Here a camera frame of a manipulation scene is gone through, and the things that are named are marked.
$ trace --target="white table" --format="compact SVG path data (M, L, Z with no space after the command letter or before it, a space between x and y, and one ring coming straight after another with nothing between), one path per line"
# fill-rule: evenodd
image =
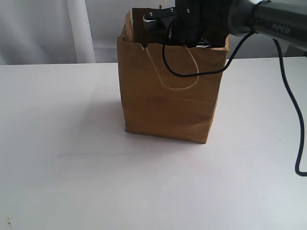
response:
M307 117L307 59L285 67ZM1 66L0 105L1 230L307 229L277 59L233 62L206 145L124 132L116 64Z

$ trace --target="paper bag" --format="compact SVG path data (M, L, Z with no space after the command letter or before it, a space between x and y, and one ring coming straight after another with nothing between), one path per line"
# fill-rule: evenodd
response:
M162 60L163 31L145 31L133 9L117 39L118 75L126 131L206 143L213 122L222 73L192 78L172 75ZM228 39L222 48L167 46L169 66L189 74L224 67Z

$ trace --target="black cable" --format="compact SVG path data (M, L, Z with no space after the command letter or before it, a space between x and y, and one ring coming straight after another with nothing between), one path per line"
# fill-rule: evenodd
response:
M303 119L303 115L302 112L298 106L298 103L290 89L287 77L286 77L286 73L284 71L284 64L283 64L283 52L282 52L282 48L280 47L280 44L277 40L273 39L274 43L276 44L277 50L278 50L278 56L279 56L279 63L280 63L280 69L282 72L282 78L283 78L283 83L285 88L287 89L287 92L291 98L291 101L296 109L297 115L298 115L298 119L299 119L299 123L300 123L300 127L301 127L301 138L300 138L300 144L299 144L299 149L298 149L298 155L297 155L297 159L296 159L296 163L295 163L295 172L297 175L299 176L307 176L307 172L301 172L299 169L299 166L301 164L301 160L302 160L302 155L303 155L303 150L304 150L304 142L305 142L305 124L304 124L304 119Z
M250 32L249 34L247 34L240 42L239 44L236 46L234 52L232 53L231 57L229 58L227 64L224 66L224 68L220 69L220 70L215 70L215 71L209 71L209 72L202 72L202 73L193 73L193 74L179 74L179 73L176 73L174 72L170 66L168 65L168 62L166 60L166 57L165 57L165 46L166 46L166 41L169 40L169 32L172 28L172 25L173 25L173 22L171 22L171 24L169 25L169 27L166 29L166 32L165 32L165 37L164 37L164 42L163 42L163 45L162 45L162 58L163 58L163 62L166 66L166 68L172 73L174 74L175 76L177 77L182 77L182 78L188 78L188 77L197 77L197 76L201 76L201 75L208 75L208 74L216 74L216 73L221 73L221 72L224 72L228 67L229 65L231 64L232 60L235 58L237 52L239 51L239 49L241 48L241 46L243 45L243 43L249 38L251 37L254 32Z

